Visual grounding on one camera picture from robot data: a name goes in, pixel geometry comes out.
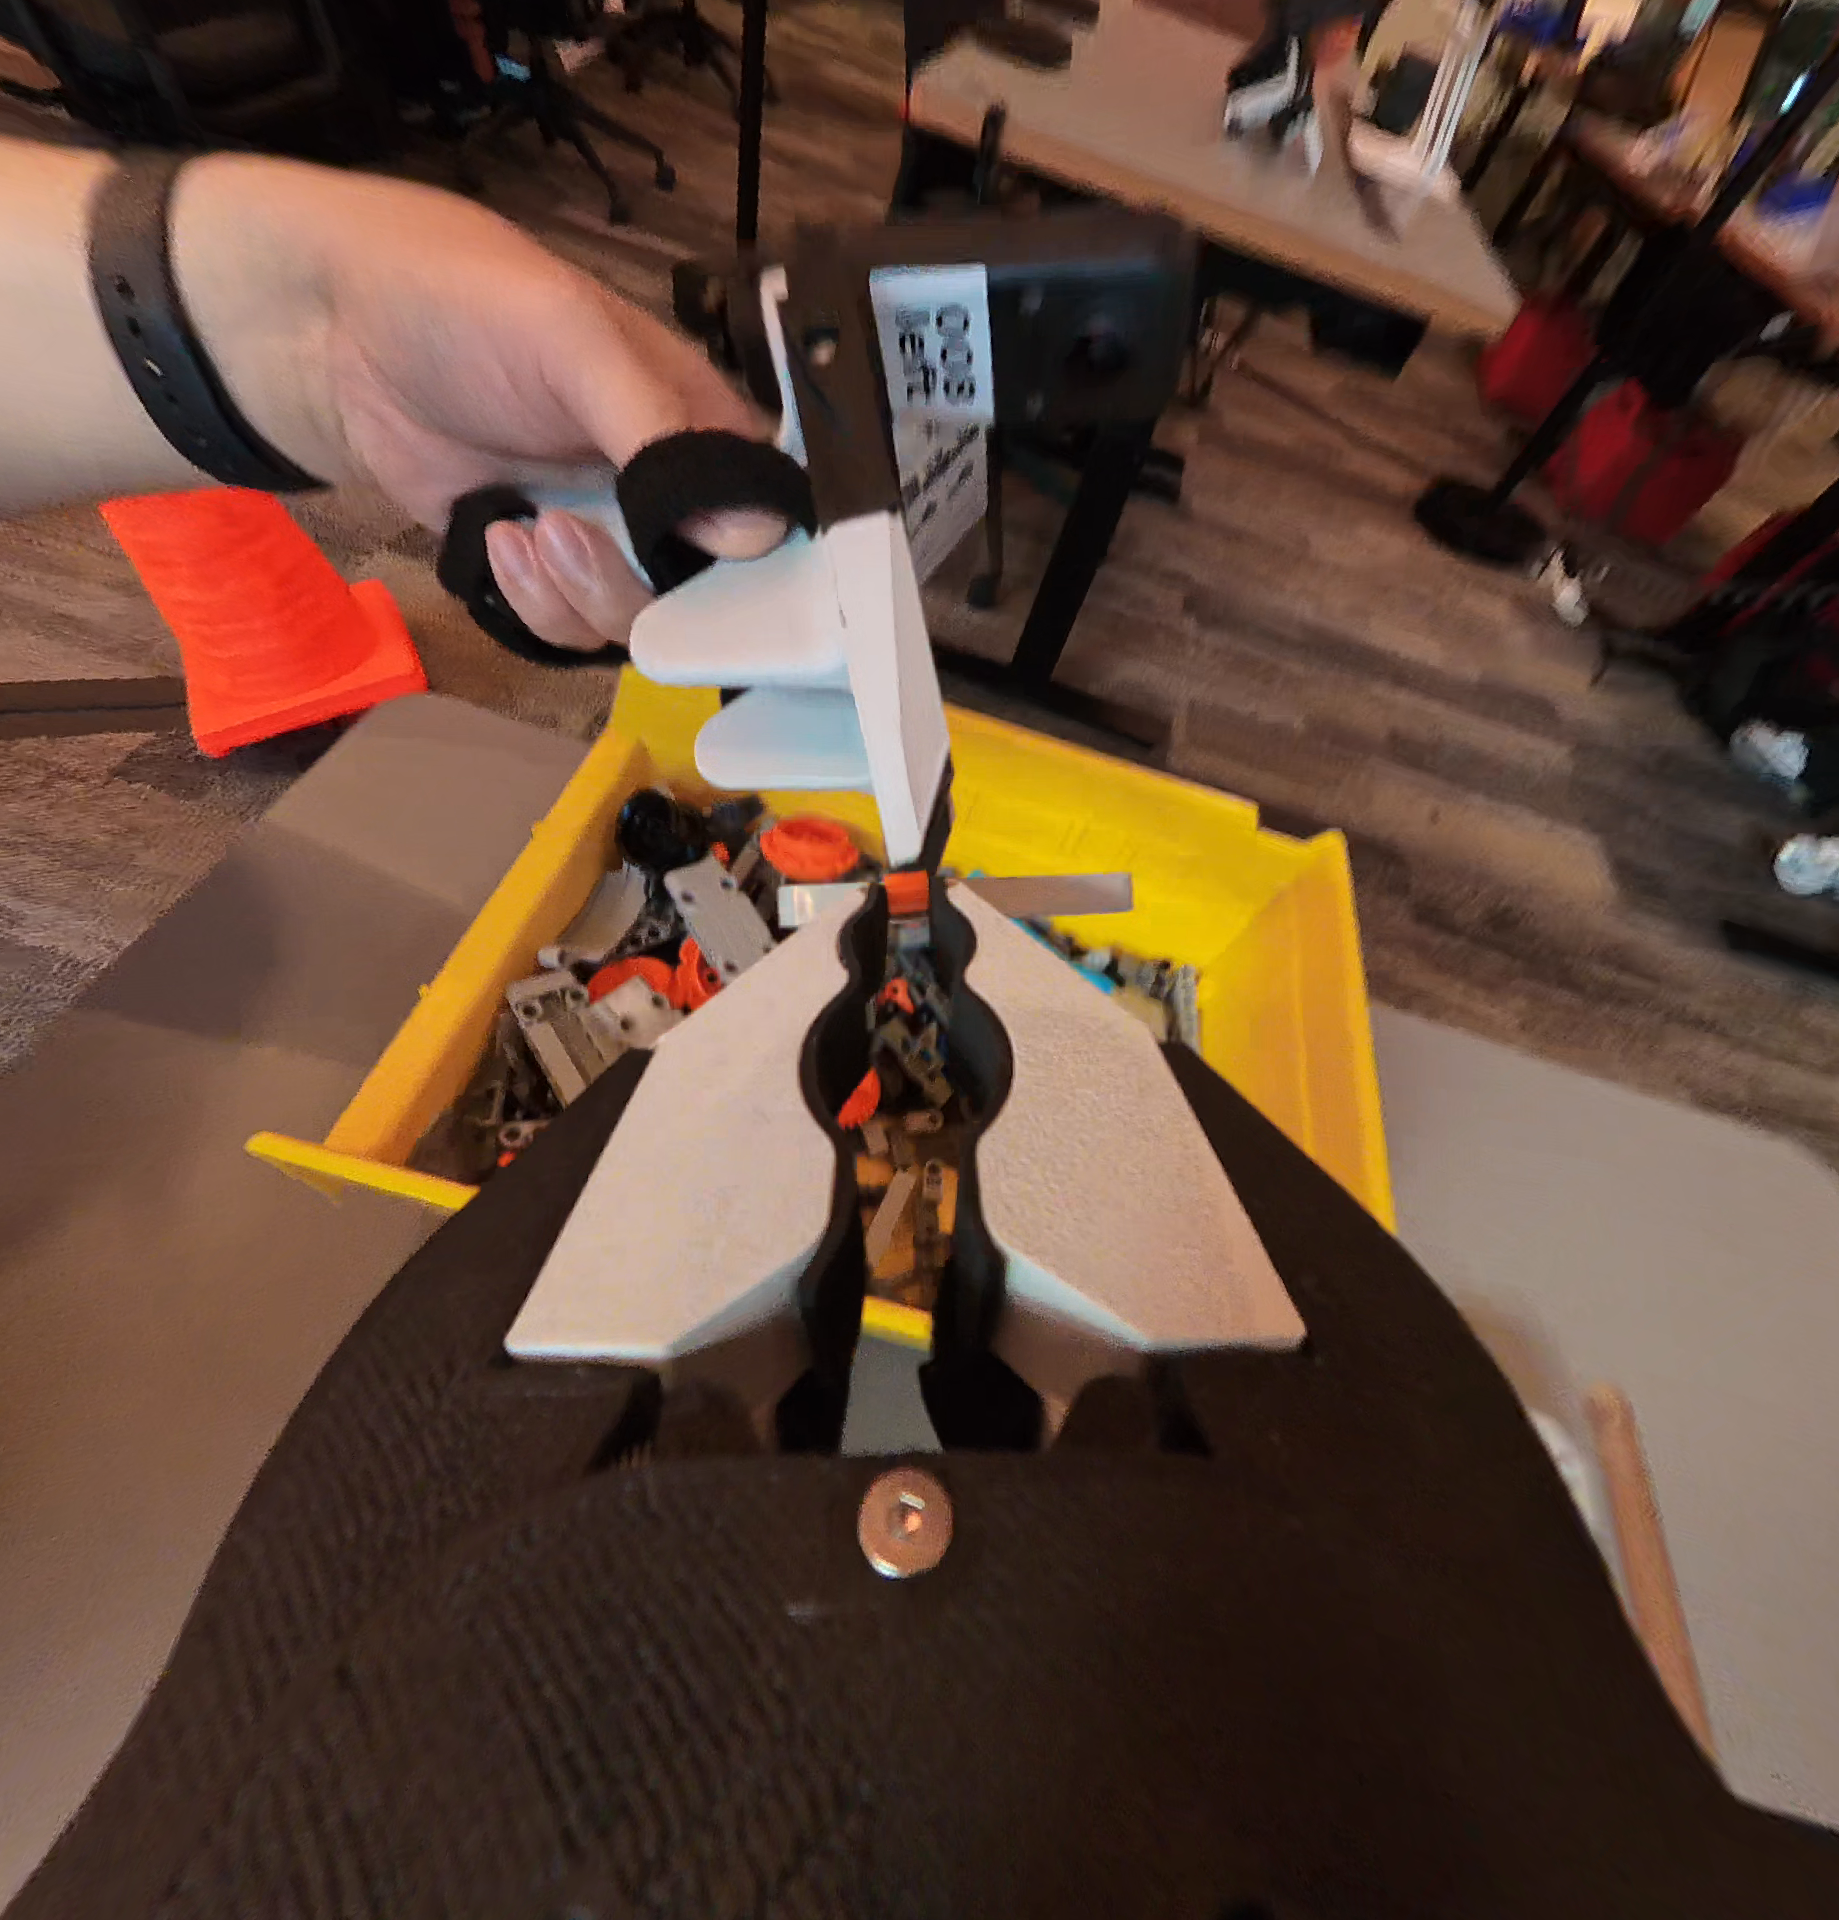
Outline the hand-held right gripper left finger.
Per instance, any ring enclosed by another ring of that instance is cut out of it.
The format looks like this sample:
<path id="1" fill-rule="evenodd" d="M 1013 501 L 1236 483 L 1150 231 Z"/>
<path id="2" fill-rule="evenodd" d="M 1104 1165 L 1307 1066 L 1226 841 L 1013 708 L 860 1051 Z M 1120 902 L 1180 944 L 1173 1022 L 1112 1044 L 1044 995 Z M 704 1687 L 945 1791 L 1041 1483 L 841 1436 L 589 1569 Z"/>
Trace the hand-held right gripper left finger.
<path id="1" fill-rule="evenodd" d="M 505 1331 L 510 1361 L 721 1389 L 781 1449 L 839 1449 L 863 1234 L 836 1108 L 863 1076 L 887 925 L 873 885 L 643 1059 Z"/>

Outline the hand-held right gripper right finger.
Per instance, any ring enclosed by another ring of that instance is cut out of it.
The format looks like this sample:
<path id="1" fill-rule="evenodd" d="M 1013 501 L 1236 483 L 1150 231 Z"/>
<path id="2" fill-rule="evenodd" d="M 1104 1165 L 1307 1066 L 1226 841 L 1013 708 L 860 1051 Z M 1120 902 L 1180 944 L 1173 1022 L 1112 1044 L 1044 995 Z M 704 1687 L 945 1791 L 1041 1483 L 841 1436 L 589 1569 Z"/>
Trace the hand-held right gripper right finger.
<path id="1" fill-rule="evenodd" d="M 945 1449 L 1041 1449 L 1099 1380 L 1305 1322 L 1164 1045 L 963 885 L 931 905 L 963 1136 L 931 1313 Z"/>

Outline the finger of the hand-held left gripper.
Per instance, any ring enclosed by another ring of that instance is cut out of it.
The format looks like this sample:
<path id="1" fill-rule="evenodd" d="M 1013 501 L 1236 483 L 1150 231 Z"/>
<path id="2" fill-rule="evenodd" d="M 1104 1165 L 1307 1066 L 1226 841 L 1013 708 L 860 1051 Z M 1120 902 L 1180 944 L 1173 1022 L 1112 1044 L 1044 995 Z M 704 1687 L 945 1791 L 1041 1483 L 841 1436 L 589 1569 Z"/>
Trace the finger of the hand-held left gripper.
<path id="1" fill-rule="evenodd" d="M 820 534 L 820 559 L 883 856 L 895 869 L 937 872 L 950 835 L 950 730 L 904 518 L 839 522 Z"/>

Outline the yellow plastic parts bin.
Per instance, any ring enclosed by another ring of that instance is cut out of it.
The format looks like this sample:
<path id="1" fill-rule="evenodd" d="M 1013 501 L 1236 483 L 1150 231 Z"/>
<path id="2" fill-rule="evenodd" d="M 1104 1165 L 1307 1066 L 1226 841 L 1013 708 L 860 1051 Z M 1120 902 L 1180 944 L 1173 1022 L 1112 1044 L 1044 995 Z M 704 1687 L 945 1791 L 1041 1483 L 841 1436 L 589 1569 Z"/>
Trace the yellow plastic parts bin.
<path id="1" fill-rule="evenodd" d="M 411 1169 L 415 1145 L 481 1062 L 505 986 L 616 868 L 632 792 L 700 801 L 707 690 L 625 670 L 613 717 L 517 862 L 419 991 L 331 1138 L 256 1135 L 246 1152 L 325 1196 L 371 1191 L 458 1213 L 477 1188 Z M 955 828 L 948 864 L 984 875 L 1124 872 L 1120 935 L 1077 939 L 1198 971 L 1200 1056 L 1325 1167 L 1384 1227 L 1396 1224 L 1384 1104 L 1345 836 L 1262 828 L 1252 804 L 1061 738 L 948 708 Z"/>

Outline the person's left forearm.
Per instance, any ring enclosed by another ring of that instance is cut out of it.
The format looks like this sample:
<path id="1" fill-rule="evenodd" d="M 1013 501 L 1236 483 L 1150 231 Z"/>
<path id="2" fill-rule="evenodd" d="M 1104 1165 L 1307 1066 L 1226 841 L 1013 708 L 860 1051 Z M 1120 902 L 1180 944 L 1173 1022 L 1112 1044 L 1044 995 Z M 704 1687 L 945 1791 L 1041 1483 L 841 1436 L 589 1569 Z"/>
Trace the person's left forearm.
<path id="1" fill-rule="evenodd" d="M 0 518 L 202 481 L 121 371 L 88 278 L 116 161 L 0 135 Z"/>

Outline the person's left hand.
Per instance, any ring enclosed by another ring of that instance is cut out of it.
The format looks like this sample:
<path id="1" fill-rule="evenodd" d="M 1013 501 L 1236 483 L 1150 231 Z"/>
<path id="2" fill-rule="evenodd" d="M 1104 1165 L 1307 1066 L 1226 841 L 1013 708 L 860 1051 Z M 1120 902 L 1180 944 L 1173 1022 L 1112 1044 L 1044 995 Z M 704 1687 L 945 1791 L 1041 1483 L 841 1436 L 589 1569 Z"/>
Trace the person's left hand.
<path id="1" fill-rule="evenodd" d="M 689 430 L 763 440 L 700 349 L 443 190 L 205 157 L 172 191 L 169 262 L 256 435 L 432 533 L 481 488 L 580 490 Z"/>

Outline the orange toothed wheel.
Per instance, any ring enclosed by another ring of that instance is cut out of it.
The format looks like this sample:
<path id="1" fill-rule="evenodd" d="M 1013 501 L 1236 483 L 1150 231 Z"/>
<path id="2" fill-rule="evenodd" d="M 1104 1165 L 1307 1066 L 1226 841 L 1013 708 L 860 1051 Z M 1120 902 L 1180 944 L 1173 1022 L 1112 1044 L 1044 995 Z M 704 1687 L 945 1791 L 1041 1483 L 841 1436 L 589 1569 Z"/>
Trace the orange toothed wheel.
<path id="1" fill-rule="evenodd" d="M 816 816 L 779 818 L 757 836 L 765 864 L 785 885 L 841 885 L 863 864 L 852 832 Z"/>

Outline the light grey flat bar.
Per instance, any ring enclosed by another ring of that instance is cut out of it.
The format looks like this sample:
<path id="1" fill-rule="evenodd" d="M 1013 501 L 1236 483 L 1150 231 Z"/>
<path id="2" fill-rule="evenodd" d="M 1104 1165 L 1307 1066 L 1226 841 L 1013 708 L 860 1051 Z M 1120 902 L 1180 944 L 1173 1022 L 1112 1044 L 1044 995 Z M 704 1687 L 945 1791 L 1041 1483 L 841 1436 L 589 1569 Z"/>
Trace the light grey flat bar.
<path id="1" fill-rule="evenodd" d="M 1055 922 L 1123 915 L 1134 906 L 1134 883 L 1127 872 L 1067 875 L 931 875 L 931 893 L 960 890 L 975 895 L 1011 922 Z M 839 908 L 860 908 L 865 898 L 882 890 L 878 883 L 781 885 L 775 900 L 777 925 L 797 931 Z"/>

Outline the long grey table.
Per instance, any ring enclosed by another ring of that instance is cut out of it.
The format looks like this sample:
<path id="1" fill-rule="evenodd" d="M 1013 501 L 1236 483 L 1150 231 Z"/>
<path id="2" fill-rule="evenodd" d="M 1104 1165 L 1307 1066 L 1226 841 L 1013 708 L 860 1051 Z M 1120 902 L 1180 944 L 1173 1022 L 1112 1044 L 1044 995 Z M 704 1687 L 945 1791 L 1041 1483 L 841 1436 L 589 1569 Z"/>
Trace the long grey table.
<path id="1" fill-rule="evenodd" d="M 1491 341 L 1519 293 L 1461 201 L 1361 186 L 1346 164 L 1346 83 L 1317 94 L 1321 161 L 1301 138 L 1223 131 L 1238 42 L 1145 4 L 1104 4 L 1060 73 L 1003 61 L 966 35 L 915 65 L 916 131 L 972 149 L 1003 109 L 1017 168 L 1096 195 L 1155 207 L 1223 248 L 1431 325 Z"/>

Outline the black white gripper device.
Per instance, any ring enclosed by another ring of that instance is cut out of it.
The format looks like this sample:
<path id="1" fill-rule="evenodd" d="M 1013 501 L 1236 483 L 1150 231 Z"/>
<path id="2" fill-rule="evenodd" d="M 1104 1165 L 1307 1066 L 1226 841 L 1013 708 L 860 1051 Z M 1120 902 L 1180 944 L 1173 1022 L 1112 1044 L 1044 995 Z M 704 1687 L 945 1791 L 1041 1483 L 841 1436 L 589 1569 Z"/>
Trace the black white gripper device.
<path id="1" fill-rule="evenodd" d="M 1316 63 L 1305 35 L 1271 31 L 1228 68 L 1223 135 L 1269 138 L 1278 152 L 1292 149 L 1310 176 L 1317 173 L 1323 129 L 1316 109 Z"/>

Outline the black round stand base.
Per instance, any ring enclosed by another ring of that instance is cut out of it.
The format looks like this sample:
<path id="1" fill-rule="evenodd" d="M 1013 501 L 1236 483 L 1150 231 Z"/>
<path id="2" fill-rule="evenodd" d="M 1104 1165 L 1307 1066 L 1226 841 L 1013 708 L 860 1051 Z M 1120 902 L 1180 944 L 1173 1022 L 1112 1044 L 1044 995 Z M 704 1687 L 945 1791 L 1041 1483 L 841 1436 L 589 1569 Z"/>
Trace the black round stand base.
<path id="1" fill-rule="evenodd" d="M 1497 490 L 1436 479 L 1412 505 L 1415 527 L 1441 549 L 1491 569 L 1526 573 L 1553 553 L 1551 530 Z"/>

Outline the orange ridged plastic object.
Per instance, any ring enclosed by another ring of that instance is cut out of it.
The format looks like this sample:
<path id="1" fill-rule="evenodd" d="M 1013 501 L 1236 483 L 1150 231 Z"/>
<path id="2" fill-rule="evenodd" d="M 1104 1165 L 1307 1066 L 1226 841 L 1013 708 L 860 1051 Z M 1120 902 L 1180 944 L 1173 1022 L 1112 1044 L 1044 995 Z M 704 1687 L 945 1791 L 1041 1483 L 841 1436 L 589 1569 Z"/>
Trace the orange ridged plastic object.
<path id="1" fill-rule="evenodd" d="M 427 690 L 394 593 L 347 582 L 272 494 L 207 490 L 100 505 L 173 639 L 211 759 Z"/>

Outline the red bag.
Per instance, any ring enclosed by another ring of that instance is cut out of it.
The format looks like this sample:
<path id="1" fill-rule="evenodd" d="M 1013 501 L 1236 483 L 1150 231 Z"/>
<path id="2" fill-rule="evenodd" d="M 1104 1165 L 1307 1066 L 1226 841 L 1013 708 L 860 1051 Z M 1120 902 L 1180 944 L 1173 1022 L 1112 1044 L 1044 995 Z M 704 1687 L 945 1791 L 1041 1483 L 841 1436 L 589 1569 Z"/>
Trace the red bag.
<path id="1" fill-rule="evenodd" d="M 1579 381 L 1596 354 L 1594 325 L 1562 293 L 1532 293 L 1476 364 L 1483 405 L 1536 427 Z"/>
<path id="2" fill-rule="evenodd" d="M 1584 409 L 1543 479 L 1562 516 L 1662 549 L 1732 479 L 1743 449 L 1702 409 L 1654 405 L 1629 378 Z"/>

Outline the black wristband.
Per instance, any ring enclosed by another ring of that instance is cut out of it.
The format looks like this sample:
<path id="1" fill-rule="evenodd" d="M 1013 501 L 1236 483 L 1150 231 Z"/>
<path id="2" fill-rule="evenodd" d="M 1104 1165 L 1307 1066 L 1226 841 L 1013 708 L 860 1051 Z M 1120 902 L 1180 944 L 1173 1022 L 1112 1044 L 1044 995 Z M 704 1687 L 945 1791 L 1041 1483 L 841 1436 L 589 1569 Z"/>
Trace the black wristband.
<path id="1" fill-rule="evenodd" d="M 183 152 L 119 154 L 92 198 L 88 289 L 116 364 L 172 453 L 209 481 L 272 496 L 323 494 L 246 417 L 193 325 L 172 264 Z"/>

